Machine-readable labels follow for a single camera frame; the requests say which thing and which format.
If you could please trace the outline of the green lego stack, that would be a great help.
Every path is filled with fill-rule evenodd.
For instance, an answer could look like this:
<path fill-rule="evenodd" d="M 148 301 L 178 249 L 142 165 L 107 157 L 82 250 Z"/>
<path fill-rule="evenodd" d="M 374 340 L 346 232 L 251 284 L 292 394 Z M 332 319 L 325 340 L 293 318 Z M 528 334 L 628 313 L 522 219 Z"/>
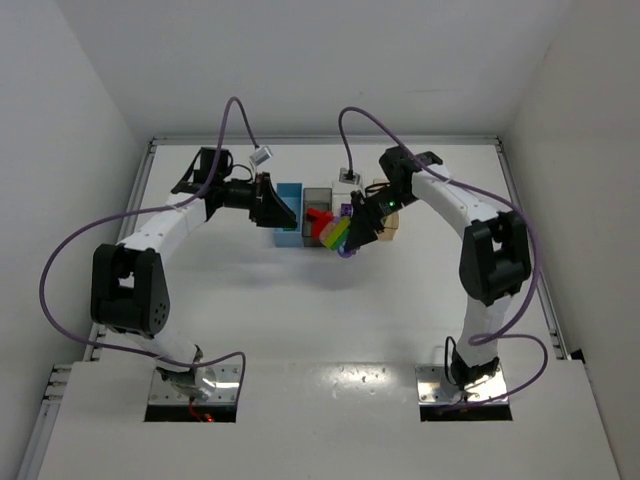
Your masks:
<path fill-rule="evenodd" d="M 329 243 L 323 244 L 320 241 L 321 244 L 324 245 L 329 250 L 337 251 L 338 247 L 340 245 L 343 245 L 344 242 L 346 241 L 346 238 L 348 237 L 350 224 L 351 224 L 351 218 L 350 217 L 343 217 L 343 218 L 344 218 L 344 223 L 348 224 L 348 227 L 344 230 L 342 235 L 339 238 L 337 238 L 336 241 L 333 244 L 329 244 Z"/>

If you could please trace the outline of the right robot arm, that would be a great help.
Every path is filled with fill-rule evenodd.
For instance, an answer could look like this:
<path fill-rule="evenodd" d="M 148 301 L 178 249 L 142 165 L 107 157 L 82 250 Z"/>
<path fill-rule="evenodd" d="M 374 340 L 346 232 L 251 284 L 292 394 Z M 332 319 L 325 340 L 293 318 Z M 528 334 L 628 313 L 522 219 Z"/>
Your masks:
<path fill-rule="evenodd" d="M 463 389 L 494 375 L 499 366 L 496 335 L 532 271 L 524 221 L 516 212 L 500 211 L 455 185 L 443 160 L 431 151 L 411 159 L 402 148 L 391 147 L 379 165 L 386 176 L 382 187 L 350 194 L 345 250 L 377 241 L 391 214 L 418 201 L 429 205 L 462 242 L 458 275 L 467 305 L 446 377 Z"/>

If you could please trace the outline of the red and green lego block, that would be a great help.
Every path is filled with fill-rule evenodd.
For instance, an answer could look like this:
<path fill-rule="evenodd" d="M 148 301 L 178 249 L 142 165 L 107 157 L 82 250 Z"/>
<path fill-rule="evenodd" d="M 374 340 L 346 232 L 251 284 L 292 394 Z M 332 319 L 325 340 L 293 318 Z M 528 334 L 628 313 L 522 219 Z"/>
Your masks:
<path fill-rule="evenodd" d="M 319 237 L 319 232 L 323 229 L 321 220 L 324 218 L 324 211 L 313 207 L 308 207 L 305 212 L 305 223 L 303 228 L 303 236 L 305 238 Z"/>

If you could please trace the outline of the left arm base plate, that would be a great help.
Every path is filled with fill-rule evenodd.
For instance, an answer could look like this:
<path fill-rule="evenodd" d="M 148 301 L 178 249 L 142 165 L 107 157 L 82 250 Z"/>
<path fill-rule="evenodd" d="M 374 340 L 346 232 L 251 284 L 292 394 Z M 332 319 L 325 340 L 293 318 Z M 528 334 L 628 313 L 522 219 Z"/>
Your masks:
<path fill-rule="evenodd" d="M 245 365 L 216 363 L 185 369 L 161 363 L 153 372 L 147 403 L 150 406 L 236 406 L 245 377 Z"/>

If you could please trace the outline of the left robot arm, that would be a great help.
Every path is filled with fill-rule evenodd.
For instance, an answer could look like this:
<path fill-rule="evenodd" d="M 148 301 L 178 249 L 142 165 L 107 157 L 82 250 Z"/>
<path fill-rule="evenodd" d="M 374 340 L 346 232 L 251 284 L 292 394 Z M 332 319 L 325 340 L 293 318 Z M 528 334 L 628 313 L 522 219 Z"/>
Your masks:
<path fill-rule="evenodd" d="M 201 148 L 171 189 L 165 210 L 115 245 L 102 244 L 92 263 L 92 320 L 140 346 L 156 362 L 163 381 L 195 389 L 201 349 L 169 323 L 164 265 L 190 233 L 220 208 L 245 210 L 261 228 L 294 229 L 295 213 L 277 195 L 269 173 L 232 177 L 226 149 Z"/>

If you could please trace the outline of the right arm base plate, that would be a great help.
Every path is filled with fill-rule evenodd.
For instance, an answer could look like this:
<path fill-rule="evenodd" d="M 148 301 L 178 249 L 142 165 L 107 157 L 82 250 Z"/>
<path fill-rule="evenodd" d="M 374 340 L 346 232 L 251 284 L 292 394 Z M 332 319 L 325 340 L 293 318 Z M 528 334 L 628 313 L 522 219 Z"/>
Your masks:
<path fill-rule="evenodd" d="M 492 375 L 484 375 L 466 384 L 462 390 L 446 379 L 443 365 L 417 365 L 415 374 L 420 406 L 470 406 L 472 403 L 480 403 L 482 406 L 509 405 L 507 385 L 501 367 Z"/>

